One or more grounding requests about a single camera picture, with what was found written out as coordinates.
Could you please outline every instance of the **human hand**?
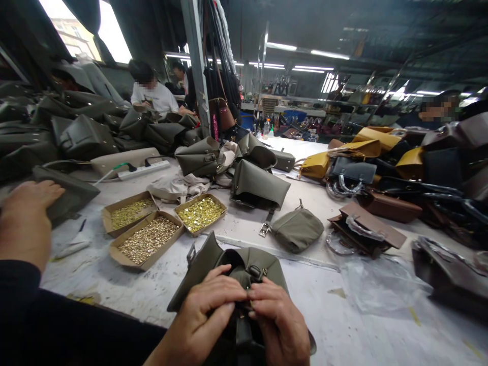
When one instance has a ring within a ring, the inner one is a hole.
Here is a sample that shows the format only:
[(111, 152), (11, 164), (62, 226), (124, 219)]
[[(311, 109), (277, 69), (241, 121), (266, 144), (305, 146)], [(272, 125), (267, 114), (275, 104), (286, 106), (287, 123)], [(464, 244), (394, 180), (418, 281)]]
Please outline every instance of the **human hand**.
[(305, 319), (283, 287), (267, 277), (248, 291), (255, 319), (264, 338), (268, 366), (310, 365), (310, 339)]
[(221, 274), (222, 265), (188, 293), (165, 336), (144, 365), (200, 365), (214, 347), (234, 311), (235, 302), (247, 298), (240, 283)]
[(3, 211), (12, 212), (21, 210), (23, 213), (38, 214), (45, 211), (66, 190), (52, 180), (43, 180), (40, 183), (27, 181), (16, 187), (6, 199)]

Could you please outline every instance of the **cardboard box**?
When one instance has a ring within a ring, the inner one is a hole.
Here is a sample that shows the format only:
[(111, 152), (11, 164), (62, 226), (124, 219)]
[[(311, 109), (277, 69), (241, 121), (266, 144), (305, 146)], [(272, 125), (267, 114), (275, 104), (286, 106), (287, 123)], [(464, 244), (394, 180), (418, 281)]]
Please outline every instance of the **cardboard box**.
[(144, 220), (144, 218), (147, 215), (158, 210), (156, 205), (154, 203), (152, 203), (152, 206), (146, 207), (145, 209), (143, 209), (140, 212), (140, 214), (143, 215), (143, 217), (137, 219), (136, 221), (131, 222), (130, 224), (127, 224), (125, 226), (122, 226), (121, 228), (114, 230), (113, 226), (112, 226), (112, 212), (114, 212), (115, 210), (118, 210), (120, 208), (123, 208), (125, 206), (128, 206), (131, 203), (142, 201), (144, 199), (149, 199), (149, 200), (151, 200), (151, 202), (153, 200), (151, 198), (151, 194), (148, 191), (145, 191), (145, 192), (139, 193), (135, 196), (123, 199), (122, 201), (119, 201), (119, 202), (116, 202), (114, 204), (111, 204), (109, 206), (104, 207), (102, 209), (102, 221), (103, 221), (103, 227), (107, 231), (107, 234), (116, 238), (119, 235), (122, 235), (123, 233), (125, 233), (127, 230), (129, 230), (134, 225), (137, 225), (138, 223), (140, 223), (142, 220)]
[(206, 228), (208, 228), (209, 226), (213, 225), (214, 223), (216, 223), (218, 220), (220, 220), (222, 217), (225, 216), (225, 213), (227, 212), (227, 207), (226, 205), (224, 205), (221, 201), (219, 201), (217, 199), (217, 197), (211, 195), (210, 193), (204, 193), (188, 202), (185, 202), (185, 203), (182, 203), (180, 206), (177, 206), (174, 210), (176, 211), (176, 214), (178, 214), (181, 210), (184, 210), (185, 208), (188, 208), (190, 207), (192, 204), (194, 204), (195, 202), (198, 202), (198, 201), (201, 201), (202, 199), (205, 199), (205, 198), (211, 198), (212, 201), (214, 201), (215, 203), (219, 204), (220, 207), (222, 208), (222, 213), (220, 214), (219, 217), (217, 217), (215, 219), (215, 221), (211, 222), (210, 224), (208, 224), (207, 226), (204, 226), (202, 227), (201, 229), (195, 231), (195, 232), (191, 232), (189, 229), (188, 229), (188, 226), (183, 222), (183, 225), (185, 226), (185, 228), (188, 230), (188, 232), (193, 236), (193, 237), (197, 237), (198, 235), (200, 235)]
[[(175, 225), (179, 226), (179, 229), (175, 231), (173, 236), (168, 239), (167, 242), (165, 242), (153, 255), (151, 255), (149, 258), (146, 259), (146, 261), (142, 264), (135, 264), (132, 260), (130, 260), (128, 257), (126, 257), (124, 254), (120, 252), (118, 247), (120, 247), (124, 241), (129, 239), (132, 235), (134, 235), (137, 231), (143, 229), (149, 223), (154, 220), (156, 217), (162, 216), (169, 221), (173, 222)], [(110, 256), (115, 259), (118, 263), (120, 263), (123, 266), (131, 267), (131, 268), (137, 268), (143, 271), (147, 271), (151, 266), (156, 263), (156, 261), (168, 250), (170, 246), (174, 244), (175, 241), (178, 240), (178, 238), (183, 234), (183, 223), (181, 222), (180, 219), (176, 218), (173, 215), (170, 215), (167, 212), (164, 211), (156, 211), (151, 213), (149, 216), (146, 216), (144, 219), (142, 219), (142, 222), (134, 226), (132, 229), (129, 229), (126, 231), (124, 234), (119, 236), (117, 239), (115, 239), (111, 244), (110, 248), (108, 249), (108, 252), (110, 253)]]

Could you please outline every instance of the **white t-shirt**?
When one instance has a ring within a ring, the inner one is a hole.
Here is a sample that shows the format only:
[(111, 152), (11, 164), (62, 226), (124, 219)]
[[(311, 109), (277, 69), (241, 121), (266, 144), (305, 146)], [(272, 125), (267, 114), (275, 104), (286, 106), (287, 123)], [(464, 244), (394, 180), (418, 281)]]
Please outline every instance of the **white t-shirt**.
[(141, 86), (138, 82), (134, 83), (131, 103), (143, 103), (144, 101), (151, 102), (154, 110), (160, 112), (163, 118), (168, 112), (178, 113), (179, 111), (174, 95), (160, 82), (152, 90)]

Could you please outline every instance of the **plastic bag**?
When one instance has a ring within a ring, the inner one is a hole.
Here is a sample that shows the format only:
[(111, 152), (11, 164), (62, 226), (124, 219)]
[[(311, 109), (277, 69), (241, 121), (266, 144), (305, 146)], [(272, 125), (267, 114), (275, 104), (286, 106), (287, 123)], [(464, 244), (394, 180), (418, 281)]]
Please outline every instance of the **plastic bag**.
[(337, 257), (350, 301), (364, 314), (385, 316), (414, 306), (432, 287), (415, 276), (411, 263), (382, 255), (376, 260), (352, 255)]

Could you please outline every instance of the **window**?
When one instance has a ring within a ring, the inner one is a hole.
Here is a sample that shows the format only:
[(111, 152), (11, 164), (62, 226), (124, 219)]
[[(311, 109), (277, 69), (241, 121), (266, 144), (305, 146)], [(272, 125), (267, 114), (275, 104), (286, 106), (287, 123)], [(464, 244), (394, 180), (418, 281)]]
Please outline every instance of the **window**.
[[(63, 3), (63, 0), (39, 1), (71, 56), (76, 57), (76, 55), (86, 53), (94, 60), (102, 60), (93, 41), (93, 35), (76, 19)], [(102, 20), (98, 34), (107, 45), (113, 59), (116, 62), (127, 64), (132, 56), (117, 23), (112, 6), (103, 0), (99, 1)]]
[(338, 77), (339, 76), (337, 76), (334, 79), (333, 73), (327, 73), (327, 76), (325, 77), (324, 85), (322, 86), (322, 93), (330, 93), (336, 90), (339, 87)]

